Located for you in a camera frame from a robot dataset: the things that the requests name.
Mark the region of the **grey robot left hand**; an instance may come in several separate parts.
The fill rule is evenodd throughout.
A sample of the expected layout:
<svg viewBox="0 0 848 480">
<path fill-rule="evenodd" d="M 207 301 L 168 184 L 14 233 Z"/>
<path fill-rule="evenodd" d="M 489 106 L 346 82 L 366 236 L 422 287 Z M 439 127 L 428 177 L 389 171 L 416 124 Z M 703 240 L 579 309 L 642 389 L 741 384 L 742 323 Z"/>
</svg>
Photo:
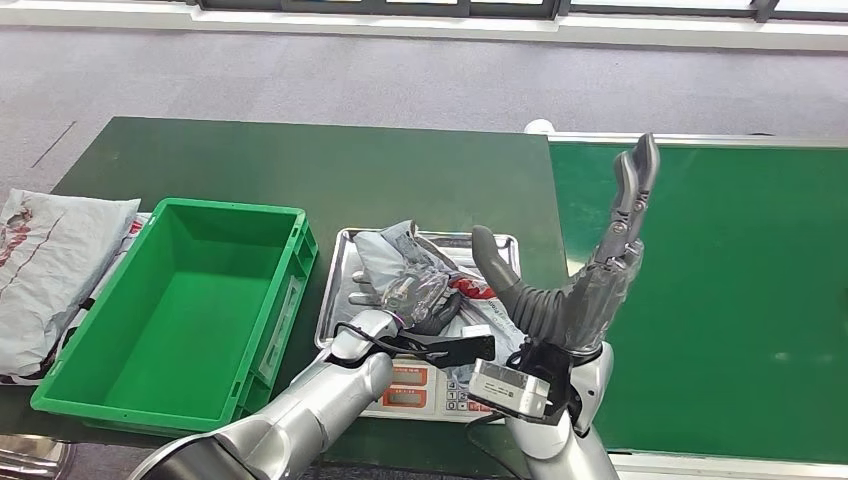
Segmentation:
<svg viewBox="0 0 848 480">
<path fill-rule="evenodd" d="M 412 264 L 391 280 L 382 293 L 381 308 L 403 330 L 439 336 L 459 313 L 462 295 L 450 286 L 447 272 L 433 266 Z"/>
</svg>

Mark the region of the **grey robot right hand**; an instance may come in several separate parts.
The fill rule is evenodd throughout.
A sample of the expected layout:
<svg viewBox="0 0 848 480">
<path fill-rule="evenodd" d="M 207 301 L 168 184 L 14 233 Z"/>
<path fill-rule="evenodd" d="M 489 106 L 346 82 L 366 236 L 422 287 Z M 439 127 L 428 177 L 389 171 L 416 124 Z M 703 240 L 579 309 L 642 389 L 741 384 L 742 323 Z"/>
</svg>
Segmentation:
<svg viewBox="0 0 848 480">
<path fill-rule="evenodd" d="M 576 356 L 590 356 L 601 348 L 641 268 L 644 243 L 639 234 L 659 166 L 660 153 L 651 133 L 616 156 L 617 191 L 607 229 L 587 263 L 558 289 L 530 286 L 496 253 L 492 231 L 473 227 L 474 262 L 521 332 Z"/>
</svg>

